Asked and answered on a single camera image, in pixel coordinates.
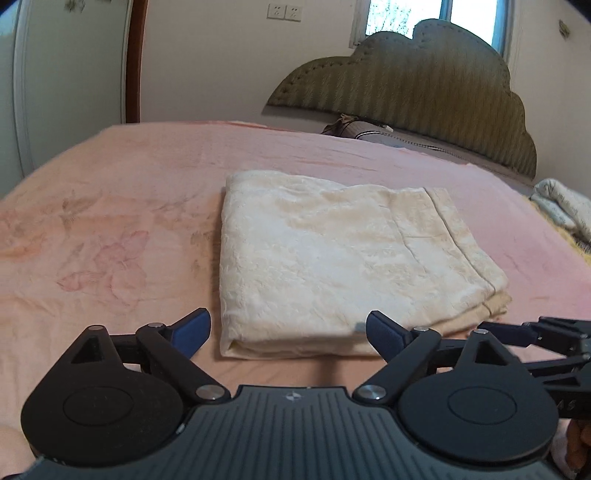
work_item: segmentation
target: white wall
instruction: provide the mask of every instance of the white wall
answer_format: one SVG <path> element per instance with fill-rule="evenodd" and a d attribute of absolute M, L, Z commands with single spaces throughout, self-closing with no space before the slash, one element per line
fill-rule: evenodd
<path fill-rule="evenodd" d="M 571 29 L 566 41 L 559 20 Z M 537 178 L 591 196 L 591 25 L 565 0 L 516 0 L 508 64 L 538 152 Z"/>
<path fill-rule="evenodd" d="M 12 99 L 12 61 L 17 5 L 0 16 L 0 198 L 21 181 Z"/>
<path fill-rule="evenodd" d="M 564 22 L 567 69 L 554 159 L 546 177 L 556 177 L 591 197 L 591 24 L 573 7 Z"/>
<path fill-rule="evenodd" d="M 262 110 L 279 82 L 320 57 L 349 56 L 355 0 L 293 0 L 303 21 L 268 20 L 268 0 L 150 0 L 141 119 L 243 120 L 319 132 L 335 118 Z"/>
<path fill-rule="evenodd" d="M 293 2 L 304 5 L 301 23 L 267 20 L 267 0 L 150 0 L 142 120 L 232 119 L 319 132 L 332 116 L 262 111 L 297 66 L 351 54 L 355 0 Z M 537 148 L 538 178 L 554 176 L 591 195 L 591 25 L 566 0 L 515 4 L 509 69 Z M 567 41 L 560 19 L 572 30 Z"/>

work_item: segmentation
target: tree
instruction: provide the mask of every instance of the tree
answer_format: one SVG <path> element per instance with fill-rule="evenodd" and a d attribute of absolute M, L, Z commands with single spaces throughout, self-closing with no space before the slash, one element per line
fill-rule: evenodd
<path fill-rule="evenodd" d="M 366 34 L 386 30 L 408 36 L 409 15 L 410 7 L 402 7 L 397 0 L 372 0 Z"/>

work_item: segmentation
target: folded cloth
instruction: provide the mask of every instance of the folded cloth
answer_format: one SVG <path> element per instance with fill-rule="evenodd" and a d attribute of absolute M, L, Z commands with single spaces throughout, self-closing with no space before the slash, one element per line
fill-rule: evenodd
<path fill-rule="evenodd" d="M 550 217 L 555 225 L 564 228 L 570 233 L 579 230 L 574 220 L 554 200 L 542 197 L 539 193 L 533 193 L 530 200 L 540 207 L 540 210 Z"/>
<path fill-rule="evenodd" d="M 534 191 L 542 197 L 555 201 L 576 224 L 576 234 L 587 243 L 591 242 L 591 200 L 565 187 L 555 179 L 545 179 L 538 182 L 534 187 Z M 533 196 L 531 200 L 539 204 Z"/>
<path fill-rule="evenodd" d="M 365 337 L 371 310 L 446 334 L 502 313 L 506 287 L 443 189 L 276 171 L 226 181 L 224 356 L 376 355 Z"/>

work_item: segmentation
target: pink bedsheet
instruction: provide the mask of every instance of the pink bedsheet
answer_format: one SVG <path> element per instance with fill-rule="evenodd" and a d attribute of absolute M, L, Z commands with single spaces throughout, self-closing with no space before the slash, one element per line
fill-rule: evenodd
<path fill-rule="evenodd" d="M 131 333 L 207 307 L 213 335 L 193 360 L 231 390 L 240 383 L 350 388 L 382 365 L 220 357 L 223 187 L 229 173 L 255 168 L 343 184 L 445 187 L 509 277 L 514 301 L 504 321 L 591 317 L 589 267 L 523 197 L 475 166 L 244 124 L 114 127 L 46 164 L 0 203 L 0 478 L 33 459 L 19 431 L 24 400 L 93 323 Z"/>

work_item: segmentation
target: logo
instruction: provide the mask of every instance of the logo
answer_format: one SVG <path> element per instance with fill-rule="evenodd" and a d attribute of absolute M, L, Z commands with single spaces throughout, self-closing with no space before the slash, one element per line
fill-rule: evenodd
<path fill-rule="evenodd" d="M 289 401 L 301 400 L 301 395 L 299 393 L 294 392 L 294 391 L 292 391 L 291 393 L 288 393 L 285 397 Z"/>

